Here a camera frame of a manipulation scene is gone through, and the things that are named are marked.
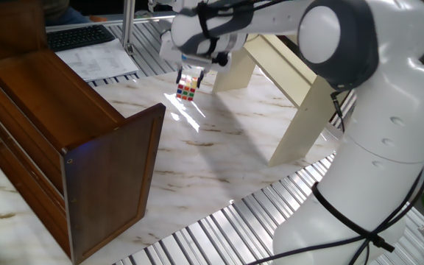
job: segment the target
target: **rubik's cube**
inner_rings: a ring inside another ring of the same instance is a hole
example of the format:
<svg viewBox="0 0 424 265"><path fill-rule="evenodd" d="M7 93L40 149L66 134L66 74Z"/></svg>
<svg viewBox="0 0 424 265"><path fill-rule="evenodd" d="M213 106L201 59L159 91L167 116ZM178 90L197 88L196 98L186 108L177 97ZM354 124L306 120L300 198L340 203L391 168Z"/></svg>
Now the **rubik's cube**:
<svg viewBox="0 0 424 265"><path fill-rule="evenodd" d="M197 89L197 77L181 74L181 79L177 84L176 97L192 101Z"/></svg>

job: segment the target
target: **keyboard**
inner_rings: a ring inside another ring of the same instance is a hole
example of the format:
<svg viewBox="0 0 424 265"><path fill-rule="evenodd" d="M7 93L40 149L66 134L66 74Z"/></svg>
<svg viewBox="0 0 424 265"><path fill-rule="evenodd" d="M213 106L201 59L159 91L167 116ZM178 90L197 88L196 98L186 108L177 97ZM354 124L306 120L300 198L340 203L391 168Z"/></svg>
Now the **keyboard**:
<svg viewBox="0 0 424 265"><path fill-rule="evenodd" d="M77 29L47 33L49 48L54 52L105 43L115 38L102 25L85 26Z"/></svg>

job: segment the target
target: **beige wooden frame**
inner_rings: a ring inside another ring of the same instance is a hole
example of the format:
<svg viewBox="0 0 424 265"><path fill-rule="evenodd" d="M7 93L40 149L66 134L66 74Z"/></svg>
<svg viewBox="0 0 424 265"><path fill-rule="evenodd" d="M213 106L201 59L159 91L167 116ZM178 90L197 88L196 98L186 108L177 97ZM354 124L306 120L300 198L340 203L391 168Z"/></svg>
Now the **beige wooden frame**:
<svg viewBox="0 0 424 265"><path fill-rule="evenodd" d="M275 35L251 35L232 56L230 71L217 74L213 91L246 88L258 65L297 108L268 166L305 157L335 112L334 90Z"/></svg>

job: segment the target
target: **wooden panel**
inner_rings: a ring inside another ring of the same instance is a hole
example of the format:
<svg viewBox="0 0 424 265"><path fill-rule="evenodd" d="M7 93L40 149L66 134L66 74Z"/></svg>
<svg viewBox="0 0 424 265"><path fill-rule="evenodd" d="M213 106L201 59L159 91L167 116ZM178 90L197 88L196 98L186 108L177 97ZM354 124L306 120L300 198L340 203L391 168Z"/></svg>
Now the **wooden panel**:
<svg viewBox="0 0 424 265"><path fill-rule="evenodd" d="M63 194L60 155L1 89L0 122L55 188Z"/></svg>
<svg viewBox="0 0 424 265"><path fill-rule="evenodd" d="M63 157L74 264L144 216L164 112L155 105Z"/></svg>
<svg viewBox="0 0 424 265"><path fill-rule="evenodd" d="M8 96L60 153L124 119L48 49L1 60L0 77Z"/></svg>
<svg viewBox="0 0 424 265"><path fill-rule="evenodd" d="M37 180L22 166L16 156L4 144L1 144L1 141L0 168L38 216L39 220L53 235L63 251L70 256L68 225L65 212L60 208L62 205L55 202L43 190Z"/></svg>
<svg viewBox="0 0 424 265"><path fill-rule="evenodd" d="M41 2L0 4L0 59L46 48Z"/></svg>

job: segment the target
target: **wooden stand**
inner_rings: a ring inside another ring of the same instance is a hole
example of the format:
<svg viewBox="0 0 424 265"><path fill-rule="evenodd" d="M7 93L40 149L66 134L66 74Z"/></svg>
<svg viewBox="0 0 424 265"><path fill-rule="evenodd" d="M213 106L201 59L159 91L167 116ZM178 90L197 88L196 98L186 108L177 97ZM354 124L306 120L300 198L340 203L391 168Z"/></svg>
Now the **wooden stand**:
<svg viewBox="0 0 424 265"><path fill-rule="evenodd" d="M0 5L0 168L73 264L144 216L164 113L124 118L47 49L39 1Z"/></svg>
<svg viewBox="0 0 424 265"><path fill-rule="evenodd" d="M268 166L305 157L335 112L330 98L334 89L275 35L249 36L232 58L230 71L217 74L213 91L246 88L255 66L259 66L297 108Z"/></svg>

